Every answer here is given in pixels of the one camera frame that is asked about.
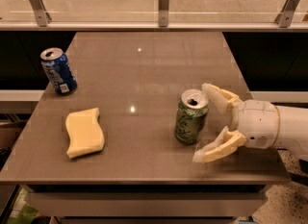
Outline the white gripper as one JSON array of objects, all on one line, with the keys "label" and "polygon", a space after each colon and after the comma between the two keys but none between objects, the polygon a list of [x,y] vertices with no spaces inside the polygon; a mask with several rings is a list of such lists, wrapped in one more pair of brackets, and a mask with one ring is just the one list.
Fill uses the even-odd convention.
[{"label": "white gripper", "polygon": [[214,162],[233,154],[241,146],[267,149],[275,143],[279,113],[271,102],[242,102],[237,94],[207,83],[202,85],[202,91],[220,113],[232,112],[231,128],[235,131],[225,126],[213,142],[194,152],[193,162]]}]

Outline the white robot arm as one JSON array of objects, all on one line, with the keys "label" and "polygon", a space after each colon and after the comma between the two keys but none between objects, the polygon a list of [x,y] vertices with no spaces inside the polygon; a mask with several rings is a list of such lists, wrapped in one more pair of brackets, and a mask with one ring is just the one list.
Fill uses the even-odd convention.
[{"label": "white robot arm", "polygon": [[214,162],[242,146],[282,147],[308,161],[307,109],[275,106],[269,101],[242,101],[237,94],[212,84],[203,84],[202,91],[220,113],[230,112],[232,119],[213,142],[194,152],[193,162]]}]

